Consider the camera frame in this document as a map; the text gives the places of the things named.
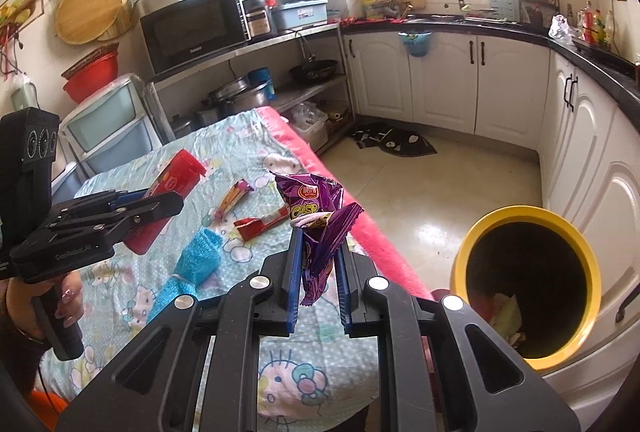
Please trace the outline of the person's left hand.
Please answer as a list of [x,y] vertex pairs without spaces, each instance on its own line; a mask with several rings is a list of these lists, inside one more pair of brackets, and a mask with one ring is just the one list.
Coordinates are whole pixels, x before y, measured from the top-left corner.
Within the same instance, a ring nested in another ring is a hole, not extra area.
[[55,321],[65,328],[73,326],[85,313],[80,273],[71,271],[37,284],[9,279],[6,311],[17,329],[40,341],[46,337],[43,323]]

